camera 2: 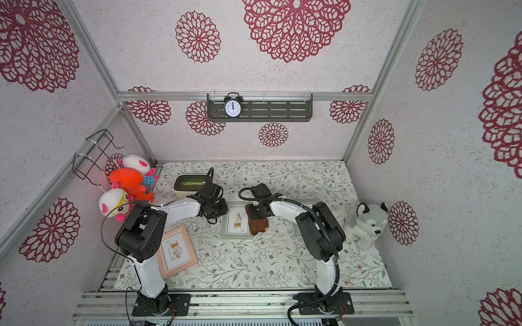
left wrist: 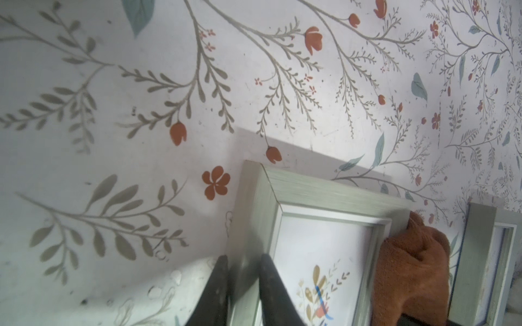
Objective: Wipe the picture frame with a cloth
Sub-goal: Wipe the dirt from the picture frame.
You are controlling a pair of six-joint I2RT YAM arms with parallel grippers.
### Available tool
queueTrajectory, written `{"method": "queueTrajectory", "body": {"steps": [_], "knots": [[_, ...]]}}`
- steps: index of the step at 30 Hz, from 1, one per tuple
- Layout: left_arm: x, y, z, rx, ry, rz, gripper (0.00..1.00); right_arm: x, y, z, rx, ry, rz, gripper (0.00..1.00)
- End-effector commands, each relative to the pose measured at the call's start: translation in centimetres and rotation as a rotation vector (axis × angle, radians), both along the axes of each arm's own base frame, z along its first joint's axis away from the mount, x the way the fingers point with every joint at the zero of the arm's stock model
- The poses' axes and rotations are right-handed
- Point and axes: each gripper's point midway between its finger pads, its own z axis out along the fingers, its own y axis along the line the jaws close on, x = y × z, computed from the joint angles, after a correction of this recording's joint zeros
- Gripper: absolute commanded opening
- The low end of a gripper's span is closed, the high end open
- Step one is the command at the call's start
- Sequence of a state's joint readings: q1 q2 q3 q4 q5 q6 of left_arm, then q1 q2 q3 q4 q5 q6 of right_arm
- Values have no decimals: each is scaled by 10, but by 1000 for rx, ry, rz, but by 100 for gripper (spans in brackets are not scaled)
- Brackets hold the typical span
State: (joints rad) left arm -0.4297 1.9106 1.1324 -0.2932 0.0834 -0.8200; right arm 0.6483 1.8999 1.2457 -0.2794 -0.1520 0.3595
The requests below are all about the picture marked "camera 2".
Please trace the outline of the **brown cloth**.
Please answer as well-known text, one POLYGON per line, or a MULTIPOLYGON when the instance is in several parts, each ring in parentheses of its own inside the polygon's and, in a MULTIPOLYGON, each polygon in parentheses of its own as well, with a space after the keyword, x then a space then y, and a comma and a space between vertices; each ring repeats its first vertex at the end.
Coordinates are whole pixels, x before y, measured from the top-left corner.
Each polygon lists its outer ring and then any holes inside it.
POLYGON ((255 236, 258 233, 263 233, 269 227, 267 219, 269 211, 265 205, 248 204, 246 205, 246 213, 251 235, 255 236))

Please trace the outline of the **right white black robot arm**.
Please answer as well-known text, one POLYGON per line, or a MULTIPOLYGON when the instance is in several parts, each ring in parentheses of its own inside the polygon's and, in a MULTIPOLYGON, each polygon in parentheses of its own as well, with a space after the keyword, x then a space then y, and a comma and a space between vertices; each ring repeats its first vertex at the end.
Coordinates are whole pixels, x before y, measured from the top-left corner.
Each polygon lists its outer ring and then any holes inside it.
POLYGON ((284 198, 280 193, 271 193, 263 183, 239 190, 238 197, 249 202, 246 213, 252 235, 266 231, 269 217, 276 216, 294 222, 305 247, 317 262, 317 295, 330 297, 339 291, 339 252, 346 235, 326 203, 317 202, 308 206, 284 198))

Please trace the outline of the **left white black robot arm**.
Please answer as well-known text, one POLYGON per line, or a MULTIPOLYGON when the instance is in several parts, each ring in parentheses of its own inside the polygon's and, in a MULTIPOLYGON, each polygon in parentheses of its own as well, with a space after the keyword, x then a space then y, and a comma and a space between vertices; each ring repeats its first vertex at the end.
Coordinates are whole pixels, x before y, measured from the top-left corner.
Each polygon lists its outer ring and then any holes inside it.
POLYGON ((157 252, 167 224, 187 218, 203 217, 208 224, 228 213, 223 188, 213 182, 214 169, 205 175, 195 194, 164 205, 135 204, 115 237, 115 244, 135 266, 141 297, 157 301, 168 294, 160 275, 157 252))

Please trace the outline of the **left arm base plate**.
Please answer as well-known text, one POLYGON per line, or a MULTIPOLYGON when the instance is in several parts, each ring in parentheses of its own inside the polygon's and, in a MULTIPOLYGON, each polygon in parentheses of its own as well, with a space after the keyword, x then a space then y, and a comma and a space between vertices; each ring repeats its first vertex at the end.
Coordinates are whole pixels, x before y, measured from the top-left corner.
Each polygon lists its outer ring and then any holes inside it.
POLYGON ((132 316, 187 316, 192 296, 186 293, 170 293, 167 286, 155 298, 139 292, 132 316))

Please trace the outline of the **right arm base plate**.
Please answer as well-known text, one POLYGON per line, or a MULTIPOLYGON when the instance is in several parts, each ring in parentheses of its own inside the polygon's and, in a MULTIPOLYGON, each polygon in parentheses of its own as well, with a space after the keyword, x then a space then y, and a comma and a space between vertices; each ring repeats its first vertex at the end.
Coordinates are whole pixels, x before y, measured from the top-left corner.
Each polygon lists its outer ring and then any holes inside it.
POLYGON ((316 289, 314 292, 297 293, 293 299, 297 304, 303 305, 299 307, 301 315, 353 315, 355 309, 350 293, 342 287, 329 298, 315 304, 309 302, 317 300, 320 292, 316 289))

